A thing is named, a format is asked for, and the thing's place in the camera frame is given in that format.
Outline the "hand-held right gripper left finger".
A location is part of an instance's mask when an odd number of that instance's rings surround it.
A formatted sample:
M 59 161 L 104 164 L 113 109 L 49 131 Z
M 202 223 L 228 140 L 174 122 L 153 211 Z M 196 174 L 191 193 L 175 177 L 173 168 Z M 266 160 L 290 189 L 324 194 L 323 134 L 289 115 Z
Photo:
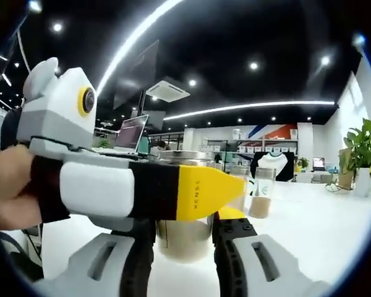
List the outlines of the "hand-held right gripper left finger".
M 33 288 L 40 296 L 146 296 L 154 243 L 149 228 L 102 233 L 70 256 L 65 271 Z

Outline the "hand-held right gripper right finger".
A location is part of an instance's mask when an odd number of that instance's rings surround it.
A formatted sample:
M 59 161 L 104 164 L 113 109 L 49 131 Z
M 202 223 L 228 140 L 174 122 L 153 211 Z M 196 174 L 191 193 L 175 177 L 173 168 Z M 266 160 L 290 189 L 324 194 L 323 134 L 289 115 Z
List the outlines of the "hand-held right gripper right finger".
M 268 235 L 258 235 L 237 209 L 214 214 L 212 240 L 221 296 L 326 296 L 329 284 L 313 281 L 299 261 Z

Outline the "person's left hand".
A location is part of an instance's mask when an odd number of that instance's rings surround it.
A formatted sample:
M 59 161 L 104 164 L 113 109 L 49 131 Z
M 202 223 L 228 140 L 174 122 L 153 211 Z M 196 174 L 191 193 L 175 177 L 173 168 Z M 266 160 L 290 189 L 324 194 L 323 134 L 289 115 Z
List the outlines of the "person's left hand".
M 24 191 L 33 159 L 23 145 L 0 152 L 0 230 L 22 230 L 42 222 L 38 198 Z

